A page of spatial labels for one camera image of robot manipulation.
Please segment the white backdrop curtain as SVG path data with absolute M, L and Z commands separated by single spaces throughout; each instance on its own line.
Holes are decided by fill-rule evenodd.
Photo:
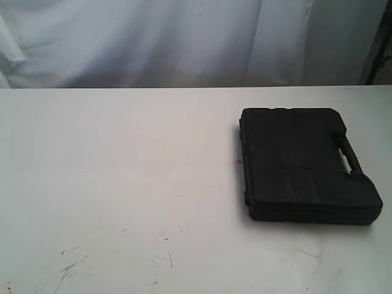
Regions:
M 2 1 L 2 88 L 355 85 L 385 1 Z

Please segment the black plastic tool case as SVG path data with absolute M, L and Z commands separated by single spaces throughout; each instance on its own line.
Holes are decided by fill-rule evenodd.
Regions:
M 370 225 L 383 202 L 331 108 L 246 108 L 244 201 L 255 221 Z

